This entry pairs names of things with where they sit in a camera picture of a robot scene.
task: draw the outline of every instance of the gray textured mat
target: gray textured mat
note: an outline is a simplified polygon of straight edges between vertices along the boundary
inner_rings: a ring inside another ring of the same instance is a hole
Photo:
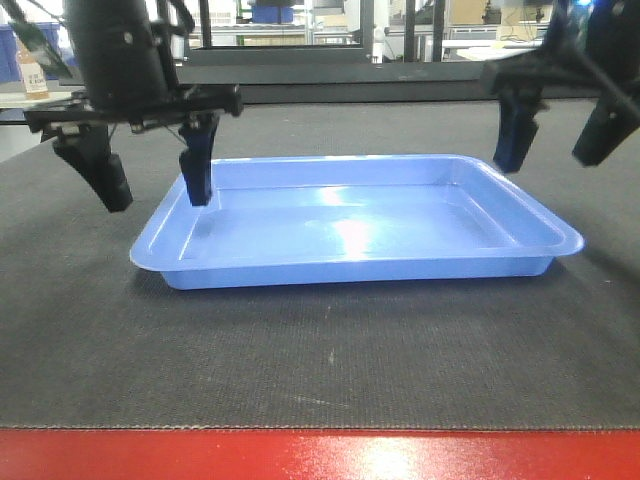
[[[640,427],[640,137],[598,169],[555,102],[513,180],[575,226],[542,277],[179,292],[128,251],[178,173],[167,132],[114,150],[109,215],[41,145],[0,164],[4,426]],[[490,158],[492,103],[295,106],[223,119],[216,156]]]

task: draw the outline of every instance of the bottle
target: bottle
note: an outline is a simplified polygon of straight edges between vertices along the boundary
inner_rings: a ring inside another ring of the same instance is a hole
[[[42,67],[35,61],[27,47],[16,39],[18,46],[18,52],[16,53],[16,62],[20,69],[20,76],[22,77],[22,84],[26,91],[26,97],[28,100],[42,100],[43,98],[49,98],[49,89],[47,88],[47,81],[42,71]]]

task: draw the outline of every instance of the robotic arm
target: robotic arm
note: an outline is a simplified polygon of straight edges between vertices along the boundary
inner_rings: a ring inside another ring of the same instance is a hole
[[[481,81],[500,102],[494,160],[503,171],[522,166],[538,130],[534,117],[545,108],[547,85],[600,91],[573,149],[584,165],[600,164],[640,126],[640,0],[591,1],[556,0],[539,49],[485,64]],[[25,112],[33,132],[46,129],[57,136],[54,151],[109,211],[126,209],[132,196],[120,159],[111,153],[108,124],[126,122],[134,133],[181,125],[187,149],[179,160],[189,198],[193,205],[206,205],[220,114],[238,116],[243,108],[237,85],[178,83],[169,39],[188,34],[194,22],[182,0],[170,2],[180,15],[179,26],[151,23],[144,0],[65,0],[66,27],[86,90]],[[0,0],[0,5],[20,34],[26,22],[16,0]],[[23,43],[33,52],[28,41]]]
[[[25,111],[31,131],[56,135],[56,154],[82,175],[110,212],[125,210],[132,196],[120,158],[111,152],[109,124],[126,122],[136,134],[181,125],[187,149],[180,168],[191,203],[198,206],[211,199],[209,162],[220,114],[242,112],[237,85],[178,83],[171,35],[188,35],[195,23],[182,0],[170,2],[180,16],[178,26],[151,23],[144,0],[65,0],[65,26],[86,90]],[[28,30],[15,0],[0,4],[19,35]],[[38,48],[28,42],[27,47]]]
[[[494,161],[505,172],[522,166],[545,86],[600,91],[573,149],[583,165],[599,165],[640,126],[640,0],[556,0],[542,46],[487,62],[481,81],[500,101]]]

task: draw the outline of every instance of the red surface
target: red surface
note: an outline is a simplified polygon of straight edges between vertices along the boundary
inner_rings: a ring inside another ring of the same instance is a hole
[[[640,431],[0,430],[0,479],[640,479]]]

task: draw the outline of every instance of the tray rim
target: tray rim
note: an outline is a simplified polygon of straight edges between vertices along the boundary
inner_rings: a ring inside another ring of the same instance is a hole
[[[309,161],[317,162],[335,162],[335,161],[390,161],[390,160],[454,160],[471,165],[481,170],[484,175],[498,187],[506,190],[512,198],[524,207],[529,213],[535,216],[544,225],[553,230],[560,236],[560,240],[556,244],[535,245],[535,246],[512,246],[512,247],[482,247],[475,248],[465,252],[451,252],[444,250],[444,255],[419,256],[419,257],[377,257],[374,259],[322,259],[322,260],[303,260],[291,261],[286,264],[273,263],[251,263],[238,265],[237,263],[207,265],[203,264],[201,259],[182,259],[182,260],[163,260],[154,256],[149,252],[148,246],[152,244],[162,230],[163,224],[176,208],[178,203],[186,195],[186,186],[182,180],[182,175],[174,180],[168,192],[160,201],[158,207],[145,223],[141,233],[138,235],[134,244],[129,251],[130,261],[144,270],[155,272],[188,272],[188,271],[216,271],[237,268],[257,268],[257,267],[277,267],[283,265],[319,265],[319,264],[353,264],[353,263],[380,263],[380,262],[417,262],[417,261],[434,261],[434,260],[454,260],[454,259],[490,259],[490,258],[549,258],[553,259],[560,256],[572,255],[583,249],[585,240],[582,235],[575,230],[566,221],[558,217],[540,201],[525,192],[522,188],[507,179],[500,172],[495,170],[483,160],[458,154],[400,154],[400,155],[308,155],[308,156],[290,156],[290,157],[238,157],[238,158],[221,158],[212,159],[211,163],[216,164],[239,164],[239,163],[305,163]],[[202,211],[206,207],[193,207],[195,211]],[[230,257],[231,259],[247,259],[251,257]]]

